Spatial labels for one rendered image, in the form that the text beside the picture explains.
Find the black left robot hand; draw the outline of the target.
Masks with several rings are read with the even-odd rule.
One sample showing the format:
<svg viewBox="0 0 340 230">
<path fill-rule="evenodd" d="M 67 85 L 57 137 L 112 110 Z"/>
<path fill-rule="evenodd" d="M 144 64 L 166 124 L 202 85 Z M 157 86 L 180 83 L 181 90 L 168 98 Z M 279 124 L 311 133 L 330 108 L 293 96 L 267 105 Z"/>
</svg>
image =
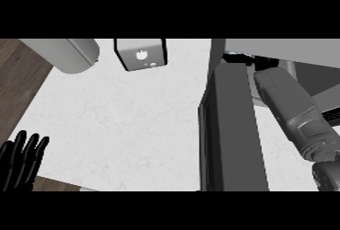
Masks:
<svg viewBox="0 0 340 230">
<path fill-rule="evenodd" d="M 39 173 L 49 137 L 23 130 L 14 141 L 0 146 L 0 191 L 32 191 Z"/>
</svg>

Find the dark grey microwave door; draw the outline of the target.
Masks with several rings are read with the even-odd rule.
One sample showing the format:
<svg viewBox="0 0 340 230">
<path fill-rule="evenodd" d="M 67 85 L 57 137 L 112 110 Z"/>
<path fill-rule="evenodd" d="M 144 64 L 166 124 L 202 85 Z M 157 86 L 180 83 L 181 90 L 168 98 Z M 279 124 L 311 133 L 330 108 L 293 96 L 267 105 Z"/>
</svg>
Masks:
<svg viewBox="0 0 340 230">
<path fill-rule="evenodd" d="M 217 66 L 199 119 L 202 190 L 267 191 L 268 175 L 245 64 Z"/>
</svg>

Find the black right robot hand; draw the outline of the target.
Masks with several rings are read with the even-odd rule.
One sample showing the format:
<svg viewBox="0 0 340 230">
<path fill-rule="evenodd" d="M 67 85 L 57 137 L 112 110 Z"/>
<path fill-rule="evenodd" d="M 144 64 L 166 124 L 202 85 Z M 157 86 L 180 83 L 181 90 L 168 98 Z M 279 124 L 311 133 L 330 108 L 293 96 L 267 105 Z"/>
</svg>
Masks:
<svg viewBox="0 0 340 230">
<path fill-rule="evenodd" d="M 280 66 L 277 58 L 252 56 L 243 53 L 225 53 L 222 58 L 228 63 L 245 63 L 248 66 L 255 66 L 256 71 L 264 71 Z"/>
</svg>

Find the pale grey rounded appliance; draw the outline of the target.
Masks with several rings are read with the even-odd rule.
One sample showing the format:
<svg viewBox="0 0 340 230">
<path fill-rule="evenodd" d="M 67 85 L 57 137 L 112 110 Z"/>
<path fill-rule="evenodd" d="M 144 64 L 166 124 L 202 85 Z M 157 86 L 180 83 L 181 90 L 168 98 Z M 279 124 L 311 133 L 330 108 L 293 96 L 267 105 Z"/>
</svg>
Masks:
<svg viewBox="0 0 340 230">
<path fill-rule="evenodd" d="M 66 74 L 83 73 L 98 62 L 100 45 L 94 39 L 21 39 L 20 41 Z"/>
</svg>

